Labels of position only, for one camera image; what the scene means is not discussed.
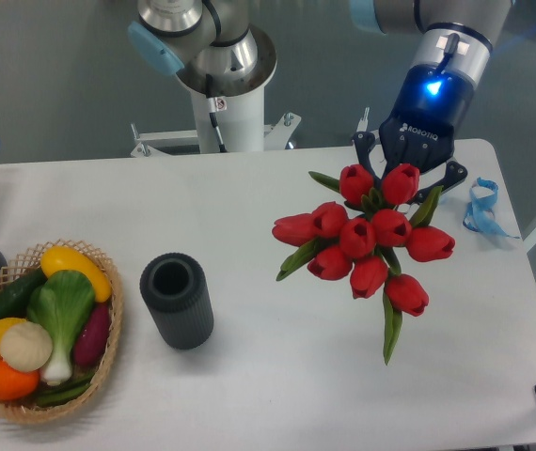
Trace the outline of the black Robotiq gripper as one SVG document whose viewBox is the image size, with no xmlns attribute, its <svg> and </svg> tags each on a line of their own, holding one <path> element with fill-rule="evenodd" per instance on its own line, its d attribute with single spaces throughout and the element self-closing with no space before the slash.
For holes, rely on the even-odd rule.
<svg viewBox="0 0 536 451">
<path fill-rule="evenodd" d="M 381 184 L 385 175 L 403 163 L 428 172 L 445 163 L 443 176 L 420 188 L 408 202 L 421 206 L 433 188 L 441 194 L 467 177 L 467 169 L 455 160 L 454 134 L 465 118 L 474 95 L 473 85 L 449 72 L 438 73 L 428 65 L 414 66 L 403 81 L 393 109 L 378 132 L 355 132 L 352 144 L 358 163 Z M 371 154 L 379 148 L 378 174 Z"/>
</svg>

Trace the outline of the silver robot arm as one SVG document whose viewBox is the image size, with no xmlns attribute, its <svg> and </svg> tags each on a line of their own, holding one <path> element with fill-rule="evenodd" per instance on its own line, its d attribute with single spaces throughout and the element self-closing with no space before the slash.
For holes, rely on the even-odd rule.
<svg viewBox="0 0 536 451">
<path fill-rule="evenodd" d="M 410 163 L 421 173 L 443 167 L 449 191 L 465 180 L 455 162 L 462 123 L 511 9 L 508 1 L 354 1 L 355 25 L 381 34 L 422 36 L 398 98 L 377 133 L 353 143 L 369 163 L 375 144 L 386 169 Z M 140 56 L 188 90 L 201 152 L 284 148 L 284 124 L 264 123 L 264 88 L 276 70 L 271 39 L 248 19 L 244 1 L 141 1 L 128 38 Z"/>
</svg>

